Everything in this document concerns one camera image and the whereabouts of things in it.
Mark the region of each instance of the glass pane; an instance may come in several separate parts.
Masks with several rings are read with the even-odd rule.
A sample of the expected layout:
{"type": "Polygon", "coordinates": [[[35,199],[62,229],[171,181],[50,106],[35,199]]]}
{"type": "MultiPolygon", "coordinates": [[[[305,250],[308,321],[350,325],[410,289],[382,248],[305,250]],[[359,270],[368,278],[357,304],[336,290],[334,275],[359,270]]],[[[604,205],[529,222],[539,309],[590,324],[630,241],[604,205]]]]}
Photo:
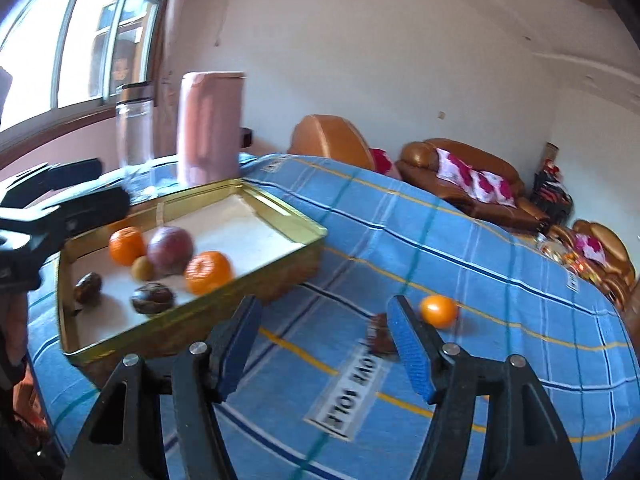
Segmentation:
{"type": "Polygon", "coordinates": [[[58,106],[102,95],[103,67],[116,1],[76,1],[62,54],[58,106]]]}
{"type": "Polygon", "coordinates": [[[36,0],[0,51],[0,66],[14,77],[0,131],[50,109],[56,43],[69,0],[36,0]]]}
{"type": "Polygon", "coordinates": [[[118,86],[145,80],[142,68],[146,66],[148,54],[145,41],[153,13],[153,4],[146,0],[125,0],[118,24],[116,45],[111,66],[111,95],[118,86]]]}

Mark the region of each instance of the ceiling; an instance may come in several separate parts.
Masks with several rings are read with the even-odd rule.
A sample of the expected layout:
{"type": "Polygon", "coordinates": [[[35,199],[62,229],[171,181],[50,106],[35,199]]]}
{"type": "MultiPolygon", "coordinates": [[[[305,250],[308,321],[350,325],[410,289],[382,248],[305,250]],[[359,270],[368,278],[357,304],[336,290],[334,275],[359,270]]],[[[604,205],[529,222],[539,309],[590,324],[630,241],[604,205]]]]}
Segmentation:
{"type": "Polygon", "coordinates": [[[562,84],[640,114],[640,49],[605,2],[464,1],[531,50],[562,84]]]}

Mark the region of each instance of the metal screw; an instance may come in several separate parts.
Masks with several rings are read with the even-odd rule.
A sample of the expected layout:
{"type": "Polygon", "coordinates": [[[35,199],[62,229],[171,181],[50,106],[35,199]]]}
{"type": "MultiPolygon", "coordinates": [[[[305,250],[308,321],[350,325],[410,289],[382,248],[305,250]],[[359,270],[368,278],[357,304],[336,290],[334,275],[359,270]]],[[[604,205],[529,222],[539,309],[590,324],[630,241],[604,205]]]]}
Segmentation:
{"type": "Polygon", "coordinates": [[[125,366],[135,366],[140,361],[140,358],[136,354],[127,354],[122,358],[122,362],[125,366]]]}
{"type": "Polygon", "coordinates": [[[191,346],[189,346],[189,352],[191,352],[193,355],[201,355],[206,351],[207,344],[203,343],[202,341],[196,341],[195,343],[191,343],[191,346]]]}
{"type": "Polygon", "coordinates": [[[442,345],[442,351],[446,355],[458,355],[460,353],[460,347],[455,343],[444,343],[444,345],[442,345]]]}
{"type": "Polygon", "coordinates": [[[527,360],[518,354],[514,354],[511,357],[509,357],[509,362],[511,363],[512,366],[515,366],[516,368],[524,368],[525,365],[527,364],[527,360]]]}

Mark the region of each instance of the pink thermos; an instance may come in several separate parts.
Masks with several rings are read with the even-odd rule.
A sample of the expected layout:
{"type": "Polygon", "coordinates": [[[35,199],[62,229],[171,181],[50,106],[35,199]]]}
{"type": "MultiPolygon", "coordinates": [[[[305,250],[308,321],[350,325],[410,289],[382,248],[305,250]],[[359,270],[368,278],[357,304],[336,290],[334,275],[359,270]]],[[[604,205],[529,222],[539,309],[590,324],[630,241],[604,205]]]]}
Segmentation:
{"type": "Polygon", "coordinates": [[[200,186],[237,178],[242,144],[243,72],[190,72],[182,78],[178,181],[200,186]]]}

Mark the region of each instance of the brown chocolate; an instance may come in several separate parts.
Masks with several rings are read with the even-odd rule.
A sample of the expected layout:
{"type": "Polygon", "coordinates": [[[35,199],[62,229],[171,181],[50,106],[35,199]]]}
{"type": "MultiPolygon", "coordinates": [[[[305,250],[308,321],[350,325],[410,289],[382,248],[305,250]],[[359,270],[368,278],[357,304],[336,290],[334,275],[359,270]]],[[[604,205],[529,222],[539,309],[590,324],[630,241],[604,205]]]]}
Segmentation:
{"type": "Polygon", "coordinates": [[[367,334],[367,344],[372,354],[385,356],[398,353],[386,324],[386,314],[376,314],[371,318],[367,334]]]}
{"type": "Polygon", "coordinates": [[[174,306],[174,294],[162,283],[147,283],[131,295],[131,304],[140,314],[160,314],[174,306]]]}
{"type": "Polygon", "coordinates": [[[85,274],[74,287],[74,299],[82,304],[96,303],[102,290],[102,278],[97,272],[85,274]]]}

